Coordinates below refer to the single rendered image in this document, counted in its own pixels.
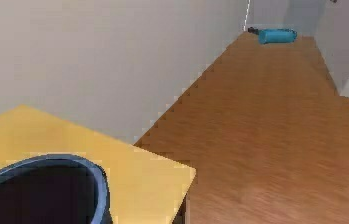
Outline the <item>yellow wooden table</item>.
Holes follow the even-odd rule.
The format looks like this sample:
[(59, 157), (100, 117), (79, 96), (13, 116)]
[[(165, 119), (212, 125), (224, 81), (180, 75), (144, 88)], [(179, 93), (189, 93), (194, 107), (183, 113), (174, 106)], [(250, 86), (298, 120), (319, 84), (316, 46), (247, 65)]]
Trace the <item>yellow wooden table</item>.
[(28, 106), (0, 115), (0, 169), (46, 154), (84, 157), (106, 172), (114, 224), (172, 224), (196, 169)]

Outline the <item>blue cylinder with black tip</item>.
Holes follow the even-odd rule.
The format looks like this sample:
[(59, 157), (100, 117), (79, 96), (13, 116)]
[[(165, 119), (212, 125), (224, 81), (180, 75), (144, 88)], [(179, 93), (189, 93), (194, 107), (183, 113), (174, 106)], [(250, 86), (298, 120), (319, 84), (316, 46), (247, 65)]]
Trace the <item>blue cylinder with black tip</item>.
[(257, 29), (249, 27), (248, 32), (257, 35), (260, 44), (292, 43), (297, 38), (297, 32), (292, 29)]

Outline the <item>dark blue round bowl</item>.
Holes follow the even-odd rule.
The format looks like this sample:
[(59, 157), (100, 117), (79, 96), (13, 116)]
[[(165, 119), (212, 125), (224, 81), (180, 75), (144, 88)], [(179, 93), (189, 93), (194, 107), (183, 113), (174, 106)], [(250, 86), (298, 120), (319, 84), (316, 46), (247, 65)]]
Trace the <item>dark blue round bowl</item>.
[(0, 224), (113, 224), (104, 169), (48, 154), (0, 169)]

